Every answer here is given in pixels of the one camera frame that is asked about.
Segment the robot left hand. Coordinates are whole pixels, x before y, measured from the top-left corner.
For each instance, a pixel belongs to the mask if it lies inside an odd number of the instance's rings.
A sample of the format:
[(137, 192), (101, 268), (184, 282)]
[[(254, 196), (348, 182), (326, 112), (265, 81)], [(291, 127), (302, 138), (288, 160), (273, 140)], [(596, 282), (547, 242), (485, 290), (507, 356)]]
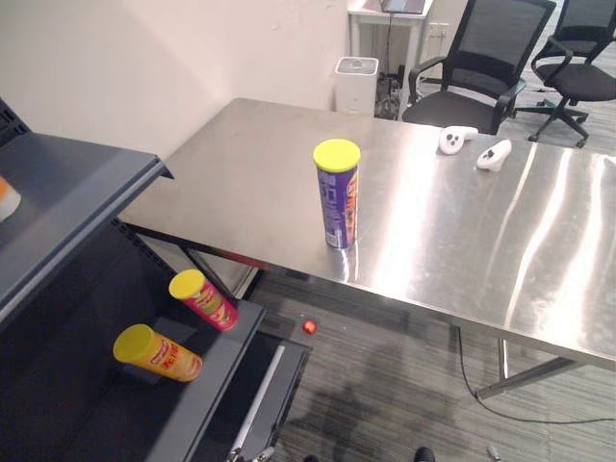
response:
[(275, 453), (274, 447), (268, 447), (261, 450), (252, 457), (245, 458), (242, 453), (242, 448), (235, 448), (227, 455), (226, 462), (268, 462)]

